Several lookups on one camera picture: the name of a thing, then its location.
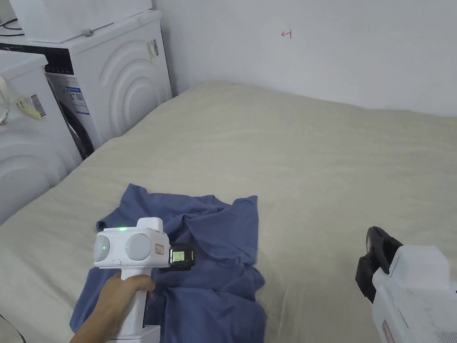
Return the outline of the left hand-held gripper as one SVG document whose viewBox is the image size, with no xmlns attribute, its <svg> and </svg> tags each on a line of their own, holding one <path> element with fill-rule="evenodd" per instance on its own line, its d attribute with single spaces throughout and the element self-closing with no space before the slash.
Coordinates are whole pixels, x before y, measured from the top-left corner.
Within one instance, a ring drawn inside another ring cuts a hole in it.
<svg viewBox="0 0 457 343">
<path fill-rule="evenodd" d="M 121 279 L 136 275 L 150 276 L 154 268 L 188 271 L 195 265 L 193 250 L 171 244 L 160 218 L 140 218 L 135 227 L 105 228 L 96 237 L 94 266 L 119 269 Z M 144 324 L 147 293 L 137 292 L 128 315 L 112 343 L 158 343 L 159 325 Z"/>
</svg>

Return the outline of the person's left hand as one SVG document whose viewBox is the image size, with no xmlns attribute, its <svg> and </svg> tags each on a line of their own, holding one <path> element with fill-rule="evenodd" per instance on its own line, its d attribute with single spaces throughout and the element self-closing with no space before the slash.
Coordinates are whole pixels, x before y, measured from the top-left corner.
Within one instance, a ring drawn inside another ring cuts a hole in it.
<svg viewBox="0 0 457 343">
<path fill-rule="evenodd" d="M 91 316 L 74 335 L 72 343 L 106 343 L 117 336 L 139 291 L 151 292 L 155 283 L 150 276 L 137 275 L 126 280 L 112 276 L 101 289 Z"/>
</svg>

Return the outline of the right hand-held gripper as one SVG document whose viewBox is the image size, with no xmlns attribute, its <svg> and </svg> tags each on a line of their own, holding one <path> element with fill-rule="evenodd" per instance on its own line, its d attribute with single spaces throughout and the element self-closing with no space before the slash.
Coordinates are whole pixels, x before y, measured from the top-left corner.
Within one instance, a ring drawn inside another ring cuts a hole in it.
<svg viewBox="0 0 457 343">
<path fill-rule="evenodd" d="M 367 230 L 355 281 L 372 305 L 383 343 L 454 343 L 457 285 L 435 246 L 403 245 L 383 229 Z"/>
</svg>

